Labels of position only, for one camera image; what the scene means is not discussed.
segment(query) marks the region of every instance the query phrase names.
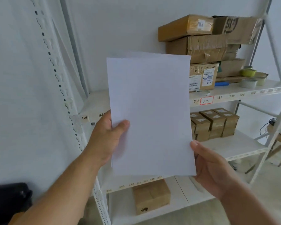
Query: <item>barcode sticker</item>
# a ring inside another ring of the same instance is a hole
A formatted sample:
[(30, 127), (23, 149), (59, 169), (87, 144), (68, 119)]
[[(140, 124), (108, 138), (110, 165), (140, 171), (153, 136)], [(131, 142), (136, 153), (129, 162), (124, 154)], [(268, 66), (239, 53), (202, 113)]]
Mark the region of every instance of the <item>barcode sticker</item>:
[(216, 111), (218, 111), (218, 112), (220, 112), (220, 113), (226, 113), (225, 110), (216, 110)]
[(203, 29), (205, 26), (205, 20), (198, 19), (198, 29)]
[(214, 68), (204, 69), (202, 87), (210, 86), (213, 83)]
[(197, 121), (201, 122), (201, 121), (204, 121), (206, 120), (205, 118), (201, 118), (201, 119), (196, 119)]
[(198, 90), (201, 85), (202, 75), (191, 75), (189, 76), (189, 90)]

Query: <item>red outlined label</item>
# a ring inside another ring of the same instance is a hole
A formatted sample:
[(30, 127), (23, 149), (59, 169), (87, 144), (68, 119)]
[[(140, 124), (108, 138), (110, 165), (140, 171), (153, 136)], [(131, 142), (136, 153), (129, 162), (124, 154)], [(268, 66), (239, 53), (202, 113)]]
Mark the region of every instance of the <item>red outlined label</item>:
[(211, 103), (213, 103), (213, 96), (204, 97), (204, 98), (201, 98), (201, 100), (200, 100), (200, 105), (206, 105), (206, 104), (211, 104)]

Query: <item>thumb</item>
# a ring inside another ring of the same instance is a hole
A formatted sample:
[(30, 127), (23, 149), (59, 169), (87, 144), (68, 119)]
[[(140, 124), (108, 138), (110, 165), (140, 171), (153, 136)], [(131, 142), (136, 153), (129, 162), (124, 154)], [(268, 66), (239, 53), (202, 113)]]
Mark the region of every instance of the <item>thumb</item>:
[(112, 132), (116, 135), (116, 137), (120, 138), (120, 136), (127, 131), (130, 126), (130, 121), (123, 120), (121, 121), (115, 128), (112, 129)]
[(191, 148), (194, 152), (196, 152), (198, 155), (202, 156), (209, 162), (217, 162), (221, 157), (215, 151), (211, 150), (210, 148), (204, 147), (200, 142), (196, 140), (191, 141)]

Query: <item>hand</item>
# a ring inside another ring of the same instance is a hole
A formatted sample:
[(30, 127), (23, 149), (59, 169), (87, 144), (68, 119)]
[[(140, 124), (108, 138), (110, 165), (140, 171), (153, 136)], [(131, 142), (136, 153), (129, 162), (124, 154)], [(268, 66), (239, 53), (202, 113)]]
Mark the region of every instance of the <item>hand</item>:
[(191, 148), (197, 154), (195, 180), (214, 197), (221, 200), (229, 189), (241, 184), (236, 172), (221, 155), (196, 140), (191, 142)]
[(90, 140), (84, 150), (99, 166), (103, 166), (111, 158), (117, 147), (120, 136), (130, 126), (128, 120), (123, 120), (115, 128), (111, 128), (111, 113), (106, 112), (97, 122)]

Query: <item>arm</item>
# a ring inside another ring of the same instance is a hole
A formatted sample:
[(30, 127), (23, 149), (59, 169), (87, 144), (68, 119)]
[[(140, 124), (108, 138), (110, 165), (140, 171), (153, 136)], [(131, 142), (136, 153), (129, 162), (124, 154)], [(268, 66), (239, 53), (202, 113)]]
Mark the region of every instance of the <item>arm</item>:
[(219, 199), (232, 225), (278, 225), (229, 163), (216, 152), (191, 142), (196, 155), (196, 181)]
[(111, 129), (111, 114), (106, 112), (81, 155), (15, 225), (77, 225), (100, 167), (111, 158), (128, 127), (129, 121), (124, 120)]

